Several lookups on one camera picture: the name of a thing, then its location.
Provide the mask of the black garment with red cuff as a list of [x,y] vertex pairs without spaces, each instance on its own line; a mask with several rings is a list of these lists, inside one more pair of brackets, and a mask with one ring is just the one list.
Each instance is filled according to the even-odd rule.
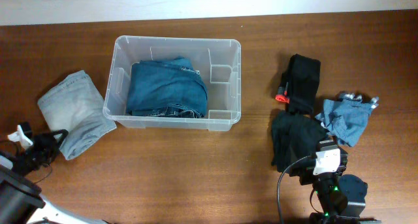
[[293,114],[313,114],[320,81],[321,62],[299,54],[290,58],[288,68],[281,75],[275,100],[287,103]]

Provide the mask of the light blue denim shirt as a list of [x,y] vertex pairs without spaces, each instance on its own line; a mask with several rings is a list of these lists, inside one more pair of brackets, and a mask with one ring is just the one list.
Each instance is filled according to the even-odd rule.
[[364,101],[362,95],[341,93],[333,101],[325,99],[323,110],[315,116],[338,144],[354,147],[368,125],[369,117],[379,106],[379,97]]

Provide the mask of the clear plastic storage bin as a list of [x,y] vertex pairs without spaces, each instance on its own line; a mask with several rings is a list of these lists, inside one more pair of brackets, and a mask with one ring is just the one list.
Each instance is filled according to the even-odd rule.
[[[193,39],[122,35],[114,44],[103,114],[128,128],[181,128],[229,131],[241,110],[242,46],[235,39]],[[142,60],[190,59],[208,91],[204,118],[128,116],[127,96],[131,67]]]

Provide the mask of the dark blue jeans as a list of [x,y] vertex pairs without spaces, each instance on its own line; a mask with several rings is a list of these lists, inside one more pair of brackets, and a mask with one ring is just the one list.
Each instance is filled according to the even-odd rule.
[[131,67],[129,116],[203,118],[208,91],[188,58],[139,61]]

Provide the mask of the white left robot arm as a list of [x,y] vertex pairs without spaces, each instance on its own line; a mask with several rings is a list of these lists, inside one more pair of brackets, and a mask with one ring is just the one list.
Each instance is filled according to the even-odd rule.
[[18,126],[6,142],[15,145],[16,153],[1,152],[1,223],[105,223],[74,214],[52,204],[37,182],[26,176],[49,167],[67,137],[65,129],[33,135],[30,128]]

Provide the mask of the light grey-blue jeans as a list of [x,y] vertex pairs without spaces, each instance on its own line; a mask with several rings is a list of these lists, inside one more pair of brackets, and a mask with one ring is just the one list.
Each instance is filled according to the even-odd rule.
[[68,75],[37,104],[51,131],[69,132],[59,148],[67,160],[78,157],[117,128],[104,116],[104,99],[85,71]]

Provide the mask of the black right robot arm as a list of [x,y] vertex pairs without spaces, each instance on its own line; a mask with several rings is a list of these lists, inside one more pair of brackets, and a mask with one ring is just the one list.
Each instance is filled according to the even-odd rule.
[[311,213],[313,224],[381,223],[373,217],[361,217],[366,207],[368,184],[359,177],[345,174],[347,152],[332,139],[322,140],[307,158],[296,162],[289,170],[298,176],[300,185],[311,185],[322,210]]

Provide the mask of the black folded garment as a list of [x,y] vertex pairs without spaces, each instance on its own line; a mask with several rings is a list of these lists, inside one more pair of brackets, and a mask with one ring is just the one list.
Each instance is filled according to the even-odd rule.
[[318,121],[286,111],[280,111],[273,119],[271,130],[274,149],[271,165],[276,166],[278,172],[311,155],[320,141],[328,139],[326,130]]

